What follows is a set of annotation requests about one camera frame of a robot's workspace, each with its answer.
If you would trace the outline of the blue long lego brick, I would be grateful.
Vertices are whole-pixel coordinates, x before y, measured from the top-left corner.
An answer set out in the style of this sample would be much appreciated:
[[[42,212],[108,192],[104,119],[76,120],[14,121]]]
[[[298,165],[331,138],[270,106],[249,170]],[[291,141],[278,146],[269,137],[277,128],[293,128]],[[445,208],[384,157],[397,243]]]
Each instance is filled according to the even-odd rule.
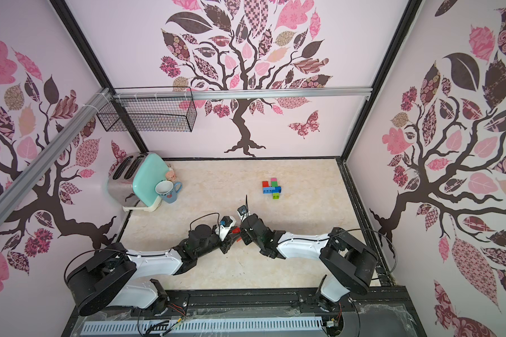
[[[265,187],[263,188],[264,194],[274,194],[274,193],[281,193],[282,188],[281,187]]]

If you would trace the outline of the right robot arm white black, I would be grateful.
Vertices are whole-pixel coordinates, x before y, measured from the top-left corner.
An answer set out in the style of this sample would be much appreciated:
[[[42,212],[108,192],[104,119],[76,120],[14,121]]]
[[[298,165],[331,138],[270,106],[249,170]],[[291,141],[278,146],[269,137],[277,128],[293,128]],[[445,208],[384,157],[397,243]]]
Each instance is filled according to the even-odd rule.
[[[255,213],[239,211],[240,236],[245,244],[254,243],[263,256],[272,259],[305,258],[320,261],[328,271],[313,301],[323,311],[338,306],[349,293],[366,295],[378,264],[378,255],[349,230],[334,227],[329,233],[298,235],[271,230]]]

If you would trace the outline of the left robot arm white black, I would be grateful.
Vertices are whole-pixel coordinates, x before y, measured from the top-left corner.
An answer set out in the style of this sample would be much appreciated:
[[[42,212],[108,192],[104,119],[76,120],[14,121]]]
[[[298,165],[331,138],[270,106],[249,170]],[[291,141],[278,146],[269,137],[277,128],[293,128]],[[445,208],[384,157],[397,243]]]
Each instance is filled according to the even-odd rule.
[[[90,316],[107,307],[146,309],[167,299],[158,275],[182,275],[198,259],[216,250],[226,254],[240,237],[235,219],[215,226],[199,225],[166,251],[138,252],[122,243],[94,251],[94,255],[65,276],[77,312]]]

